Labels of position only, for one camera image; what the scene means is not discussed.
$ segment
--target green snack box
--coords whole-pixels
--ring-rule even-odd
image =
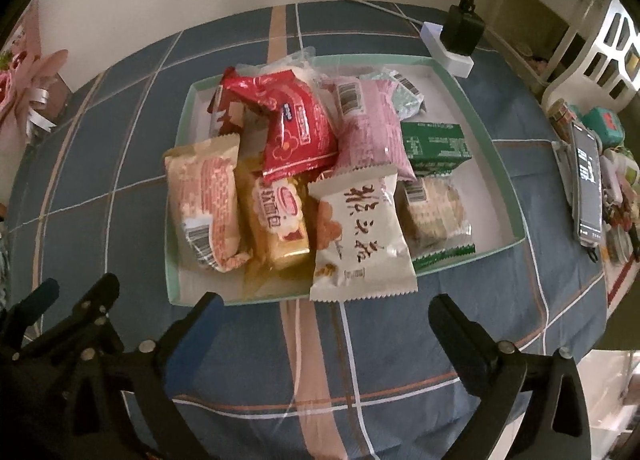
[[[452,172],[471,158],[460,125],[400,123],[404,151],[418,176]]]

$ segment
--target phone screen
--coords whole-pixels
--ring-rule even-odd
[[[580,238],[599,243],[602,233],[602,186],[598,145],[583,128],[573,124],[573,131],[579,176]]]

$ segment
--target white ribbon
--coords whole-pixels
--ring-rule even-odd
[[[33,134],[33,125],[39,126],[46,132],[51,132],[51,129],[55,127],[55,123],[49,121],[46,117],[38,114],[34,108],[42,110],[46,108],[49,101],[49,91],[44,88],[31,88],[28,91],[29,103],[33,107],[29,107],[29,116],[27,118],[27,137],[31,138]]]

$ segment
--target pink snack package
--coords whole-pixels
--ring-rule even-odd
[[[334,85],[342,117],[336,169],[395,164],[398,180],[415,181],[404,152],[398,114],[391,101],[398,84],[341,77],[334,80]]]

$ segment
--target charger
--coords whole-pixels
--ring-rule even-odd
[[[475,0],[460,0],[449,8],[440,41],[449,52],[469,56],[484,33],[484,20],[474,11]]]

